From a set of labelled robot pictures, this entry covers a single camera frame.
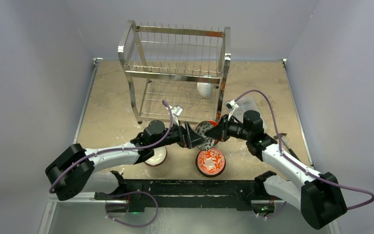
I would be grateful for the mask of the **orange bowl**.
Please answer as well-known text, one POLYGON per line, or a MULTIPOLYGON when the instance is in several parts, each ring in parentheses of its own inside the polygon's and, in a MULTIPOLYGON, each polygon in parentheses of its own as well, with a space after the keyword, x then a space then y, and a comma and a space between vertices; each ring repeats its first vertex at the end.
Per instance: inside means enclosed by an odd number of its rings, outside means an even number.
POLYGON ((209 129, 205 131, 205 136, 214 140, 215 144, 222 140, 222 127, 218 123, 209 120, 209 129))

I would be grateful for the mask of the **grey leaf pattern bowl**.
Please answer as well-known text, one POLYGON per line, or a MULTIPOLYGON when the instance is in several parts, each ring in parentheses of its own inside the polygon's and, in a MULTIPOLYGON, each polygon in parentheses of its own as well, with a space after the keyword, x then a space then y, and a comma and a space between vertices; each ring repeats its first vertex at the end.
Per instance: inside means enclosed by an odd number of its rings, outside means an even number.
POLYGON ((195 125, 195 127, 194 127, 195 132, 198 133, 199 135, 201 135, 202 137, 204 137, 207 140, 206 143, 198 146, 198 148, 200 150, 206 151, 206 150, 209 150, 210 148, 212 148, 215 145, 216 140, 205 135, 205 133, 208 130, 212 129, 213 127, 214 126, 210 121, 202 121, 202 122, 195 125))

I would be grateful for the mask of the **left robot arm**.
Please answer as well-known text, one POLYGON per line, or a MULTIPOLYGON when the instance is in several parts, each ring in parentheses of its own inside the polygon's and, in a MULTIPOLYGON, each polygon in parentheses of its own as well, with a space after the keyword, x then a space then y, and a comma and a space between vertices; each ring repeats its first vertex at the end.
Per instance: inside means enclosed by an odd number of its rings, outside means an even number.
POLYGON ((85 149, 75 143, 45 169, 51 183, 49 192, 65 201, 82 192, 99 171, 144 163, 154 156, 154 149, 167 145, 177 144, 181 148, 193 149, 207 142, 188 122, 183 126, 172 123, 165 127, 162 121, 154 120, 136 138, 119 146, 85 149))

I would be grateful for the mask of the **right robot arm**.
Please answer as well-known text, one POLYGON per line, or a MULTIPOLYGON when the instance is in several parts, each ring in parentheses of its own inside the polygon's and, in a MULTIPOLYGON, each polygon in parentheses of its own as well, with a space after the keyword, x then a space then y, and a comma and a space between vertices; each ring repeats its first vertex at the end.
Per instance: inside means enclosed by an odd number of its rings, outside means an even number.
POLYGON ((281 198, 300 210, 312 228, 319 230, 347 213, 337 178, 331 173, 322 174, 309 168, 281 149, 279 142, 265 133, 259 112, 246 111, 243 122, 224 115, 217 126, 205 131, 205 135, 219 142, 230 137, 245 140, 251 155, 286 177, 271 175, 255 183, 255 195, 281 198))

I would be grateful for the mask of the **steel two-tier dish rack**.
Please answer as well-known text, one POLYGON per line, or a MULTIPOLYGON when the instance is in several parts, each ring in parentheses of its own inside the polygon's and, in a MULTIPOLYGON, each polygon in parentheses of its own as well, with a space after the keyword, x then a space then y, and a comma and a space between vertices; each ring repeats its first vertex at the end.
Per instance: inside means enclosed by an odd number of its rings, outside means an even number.
POLYGON ((181 120, 219 121, 231 64, 231 29, 138 24, 129 20, 117 48, 138 123, 164 120, 162 100, 183 108, 181 120), (197 82, 211 83, 210 98, 197 82))

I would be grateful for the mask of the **red floral pattern bowl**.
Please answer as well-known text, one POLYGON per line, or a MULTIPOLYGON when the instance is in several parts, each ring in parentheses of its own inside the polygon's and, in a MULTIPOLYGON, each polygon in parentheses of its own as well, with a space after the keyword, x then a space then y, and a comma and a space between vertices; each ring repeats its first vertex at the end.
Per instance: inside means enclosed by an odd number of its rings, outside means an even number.
POLYGON ((226 167, 226 159, 223 153, 216 149, 200 151, 195 159, 197 170, 205 177, 217 177, 223 173, 226 167))

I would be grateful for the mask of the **white red-rimmed bowl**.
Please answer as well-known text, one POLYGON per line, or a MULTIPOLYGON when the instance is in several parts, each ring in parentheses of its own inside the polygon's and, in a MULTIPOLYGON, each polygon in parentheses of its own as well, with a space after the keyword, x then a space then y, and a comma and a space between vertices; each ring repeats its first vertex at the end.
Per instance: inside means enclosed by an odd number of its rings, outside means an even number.
POLYGON ((166 146, 155 148, 154 155, 148 160, 146 160, 144 163, 152 167, 159 166, 166 160, 167 155, 168 151, 166 146))

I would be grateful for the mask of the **clear plastic screw box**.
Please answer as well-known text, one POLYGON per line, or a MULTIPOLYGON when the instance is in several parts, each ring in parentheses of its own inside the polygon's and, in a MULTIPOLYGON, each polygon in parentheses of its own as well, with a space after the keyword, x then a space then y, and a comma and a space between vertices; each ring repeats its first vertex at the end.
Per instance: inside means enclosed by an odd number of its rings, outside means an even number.
POLYGON ((241 115, 248 110, 253 110, 257 112, 260 111, 253 97, 242 97, 241 99, 236 101, 236 103, 239 106, 238 109, 236 109, 236 113, 238 115, 241 115))

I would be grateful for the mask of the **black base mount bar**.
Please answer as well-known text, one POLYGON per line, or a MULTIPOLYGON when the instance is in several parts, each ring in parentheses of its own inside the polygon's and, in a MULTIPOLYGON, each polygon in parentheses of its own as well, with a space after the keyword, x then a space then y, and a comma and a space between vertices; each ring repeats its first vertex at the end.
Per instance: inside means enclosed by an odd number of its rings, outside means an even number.
POLYGON ((145 208, 229 208, 272 214, 280 199, 268 195, 258 180, 127 179, 111 194, 96 192, 96 200, 123 201, 130 212, 145 208))

